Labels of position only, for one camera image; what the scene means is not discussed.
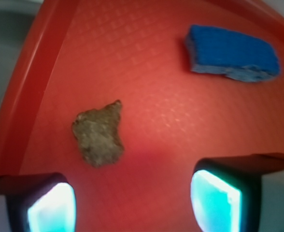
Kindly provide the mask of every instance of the textured red surface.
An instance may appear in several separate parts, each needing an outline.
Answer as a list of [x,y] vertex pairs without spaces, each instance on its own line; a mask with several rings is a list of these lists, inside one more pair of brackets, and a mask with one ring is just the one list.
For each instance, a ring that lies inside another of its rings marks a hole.
[[[191,24],[271,43],[281,76],[249,84],[190,72],[183,39]],[[77,231],[198,231],[189,185],[200,158],[284,153],[283,41],[212,1],[81,0],[13,169],[63,173],[76,192]],[[116,99],[126,151],[94,169],[71,123]],[[9,166],[0,173],[13,173]]]

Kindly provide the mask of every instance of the blue sponge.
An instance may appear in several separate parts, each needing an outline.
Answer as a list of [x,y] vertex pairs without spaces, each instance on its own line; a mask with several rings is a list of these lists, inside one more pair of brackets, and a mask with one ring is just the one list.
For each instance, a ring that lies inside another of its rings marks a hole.
[[225,74],[245,82],[270,80],[280,73],[271,45],[239,32],[193,25],[185,44],[191,71],[197,73]]

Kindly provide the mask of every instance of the red tray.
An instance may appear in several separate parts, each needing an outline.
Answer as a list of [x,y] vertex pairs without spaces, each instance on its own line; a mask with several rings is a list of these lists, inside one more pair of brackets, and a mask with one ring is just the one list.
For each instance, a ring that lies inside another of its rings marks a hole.
[[[249,84],[189,71],[191,24],[261,38],[282,74]],[[84,163],[76,115],[123,103],[116,165]],[[0,174],[61,172],[77,231],[198,231],[203,157],[284,153],[284,19],[258,0],[45,0],[0,110]]]

